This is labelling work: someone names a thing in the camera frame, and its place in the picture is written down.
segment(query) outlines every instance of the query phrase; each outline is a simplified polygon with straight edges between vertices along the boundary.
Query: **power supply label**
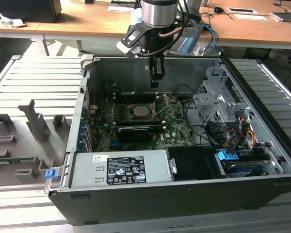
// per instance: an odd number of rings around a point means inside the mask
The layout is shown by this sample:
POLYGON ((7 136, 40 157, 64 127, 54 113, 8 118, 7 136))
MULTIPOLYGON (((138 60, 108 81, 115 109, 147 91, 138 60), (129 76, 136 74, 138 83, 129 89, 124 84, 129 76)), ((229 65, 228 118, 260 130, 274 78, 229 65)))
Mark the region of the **power supply label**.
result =
POLYGON ((108 158, 107 184, 146 183, 146 168, 143 156, 108 158))

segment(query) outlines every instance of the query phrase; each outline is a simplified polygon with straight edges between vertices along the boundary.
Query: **paper on desk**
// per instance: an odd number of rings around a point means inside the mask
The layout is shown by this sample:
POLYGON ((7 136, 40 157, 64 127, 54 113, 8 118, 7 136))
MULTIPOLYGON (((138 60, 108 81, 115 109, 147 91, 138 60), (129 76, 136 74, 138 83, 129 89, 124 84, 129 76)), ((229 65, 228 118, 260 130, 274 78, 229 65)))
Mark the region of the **paper on desk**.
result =
POLYGON ((238 19, 250 19, 250 20, 264 20, 267 21, 267 18, 263 16, 253 16, 253 15, 242 15, 242 14, 234 14, 238 19))
POLYGON ((26 24, 21 19, 10 19, 4 17, 2 14, 0 14, 0 18, 0 23, 8 28, 26 26, 26 24))

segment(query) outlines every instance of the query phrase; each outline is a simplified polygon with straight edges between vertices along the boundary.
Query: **black box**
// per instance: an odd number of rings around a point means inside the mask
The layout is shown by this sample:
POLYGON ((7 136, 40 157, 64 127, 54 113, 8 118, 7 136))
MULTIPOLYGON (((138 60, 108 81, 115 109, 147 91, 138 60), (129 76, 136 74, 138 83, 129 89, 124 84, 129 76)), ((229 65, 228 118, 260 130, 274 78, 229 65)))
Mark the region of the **black box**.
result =
POLYGON ((60 0, 0 0, 0 13, 8 18, 54 23, 60 15, 60 0))

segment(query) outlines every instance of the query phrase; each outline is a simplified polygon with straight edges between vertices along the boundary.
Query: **blue tab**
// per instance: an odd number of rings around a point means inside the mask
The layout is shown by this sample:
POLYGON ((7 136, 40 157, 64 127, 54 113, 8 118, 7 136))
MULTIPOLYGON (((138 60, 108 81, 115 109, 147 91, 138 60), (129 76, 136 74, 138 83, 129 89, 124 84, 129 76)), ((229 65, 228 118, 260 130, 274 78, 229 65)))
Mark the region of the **blue tab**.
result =
POLYGON ((58 178, 58 169, 48 169, 45 173, 46 179, 57 179, 58 178))
POLYGON ((236 153, 233 154, 227 154, 226 150, 221 150, 218 152, 218 156, 220 161, 222 160, 239 160, 239 157, 236 153))

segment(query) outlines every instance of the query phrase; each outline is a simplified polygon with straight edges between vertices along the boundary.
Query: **white sticker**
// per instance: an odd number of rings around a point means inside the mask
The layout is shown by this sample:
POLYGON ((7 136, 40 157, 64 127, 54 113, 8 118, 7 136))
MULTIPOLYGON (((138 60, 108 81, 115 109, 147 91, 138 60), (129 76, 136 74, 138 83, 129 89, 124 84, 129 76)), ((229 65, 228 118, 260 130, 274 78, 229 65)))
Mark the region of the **white sticker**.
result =
POLYGON ((107 154, 94 154, 93 162, 106 162, 108 157, 107 154))

